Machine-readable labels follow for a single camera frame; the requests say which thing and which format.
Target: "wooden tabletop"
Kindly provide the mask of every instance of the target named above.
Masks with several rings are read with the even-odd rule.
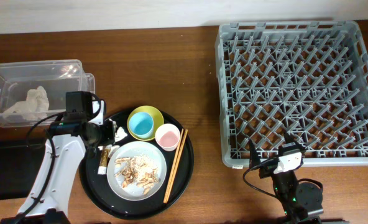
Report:
[[[368,21],[360,21],[368,51]],[[189,129],[195,153],[193,177],[181,199],[144,223],[254,222],[283,216],[278,200],[242,181],[244,170],[221,160],[219,93],[214,59],[218,27],[103,30],[0,35],[0,63],[77,58],[96,79],[96,93],[108,114],[152,105]],[[25,129],[0,128],[0,140],[22,138]],[[298,178],[324,185],[324,219],[368,223],[368,166],[302,167]],[[249,181],[272,192],[258,172]],[[0,201],[0,219],[13,217],[24,198]],[[68,217],[72,223],[129,221],[97,208],[76,174]]]

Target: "round black tray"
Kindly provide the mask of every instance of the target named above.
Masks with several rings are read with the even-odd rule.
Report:
[[[116,144],[123,146],[126,143],[132,141],[138,141],[134,139],[127,131],[127,119],[134,108],[123,110],[119,113],[112,115],[110,118],[116,122],[118,127],[123,127],[128,134],[126,138],[117,142]],[[163,118],[165,123],[171,123],[177,126],[180,130],[183,128],[181,124],[171,117],[169,114],[164,113]],[[185,145],[182,152],[180,164],[178,166],[176,178],[172,187],[172,192],[168,203],[163,203],[165,191],[167,188],[168,177],[172,168],[175,151],[166,152],[161,149],[155,140],[148,141],[149,143],[157,146],[165,157],[167,164],[166,178],[159,188],[159,190],[153,194],[153,196],[141,200],[141,201],[128,201],[117,196],[109,187],[106,175],[98,175],[99,160],[101,151],[97,150],[96,155],[93,158],[85,158],[79,167],[79,175],[82,186],[97,207],[102,211],[113,215],[118,218],[126,220],[138,220],[148,218],[153,215],[159,214],[173,205],[184,193],[192,176],[192,170],[194,167],[194,153],[189,136],[186,137]]]

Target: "black tray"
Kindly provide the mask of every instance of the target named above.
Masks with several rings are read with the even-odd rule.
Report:
[[[121,111],[110,117],[112,120],[116,121],[118,127],[123,127],[125,132],[128,134],[126,138],[117,142],[117,144],[120,146],[123,146],[126,143],[132,141],[138,141],[129,134],[126,126],[127,119],[133,109],[134,108]],[[164,112],[162,112],[162,114],[165,123],[174,124],[180,130],[183,128],[181,124],[169,114]],[[157,146],[162,152],[167,164],[167,173],[166,178],[159,190],[155,194],[153,194],[153,196],[145,200],[136,202],[128,201],[117,196],[112,191],[112,189],[109,187],[106,175],[97,174],[101,151],[97,150],[97,153],[93,158],[86,158],[82,161],[79,168],[82,186],[86,194],[89,196],[90,200],[93,201],[93,203],[97,205],[97,207],[99,207],[102,211],[126,220],[138,220],[148,218],[166,210],[180,198],[182,193],[184,193],[191,179],[194,166],[194,153],[189,136],[186,137],[182,157],[172,187],[172,192],[167,204],[163,203],[163,198],[165,196],[168,177],[172,168],[175,151],[164,151],[158,146],[155,140],[148,142]]]
[[[45,154],[43,139],[0,142],[0,200],[27,197]]]

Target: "chopstick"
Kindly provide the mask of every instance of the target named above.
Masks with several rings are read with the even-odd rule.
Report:
[[[166,203],[167,200],[168,200],[167,198],[168,198],[168,195],[169,195],[169,186],[170,186],[170,183],[172,181],[172,176],[173,176],[173,173],[174,173],[174,167],[176,166],[178,152],[180,150],[180,146],[181,146],[181,143],[182,143],[182,140],[183,140],[183,133],[184,133],[184,129],[182,129],[182,131],[180,133],[180,139],[178,140],[178,144],[177,144],[177,148],[176,148],[176,153],[174,155],[174,160],[173,160],[173,164],[172,164],[172,169],[170,171],[169,180],[167,182],[165,197],[163,198],[163,202],[164,203]]]
[[[179,140],[177,148],[176,148],[176,154],[175,154],[175,157],[174,157],[174,160],[173,160],[172,170],[170,171],[170,177],[169,177],[169,181],[167,183],[165,198],[163,199],[164,203],[167,203],[167,201],[169,200],[170,192],[172,191],[174,178],[176,176],[178,164],[180,163],[180,158],[182,156],[182,152],[183,152],[183,148],[184,148],[184,145],[185,145],[185,139],[186,139],[187,134],[188,134],[188,130],[184,131],[184,129],[183,129],[182,132],[181,132],[181,135],[180,135],[180,140]]]

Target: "gray dish rack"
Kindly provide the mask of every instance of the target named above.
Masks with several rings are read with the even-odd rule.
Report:
[[[368,55],[354,21],[223,24],[216,39],[223,162],[263,160],[287,131],[305,166],[368,165]]]

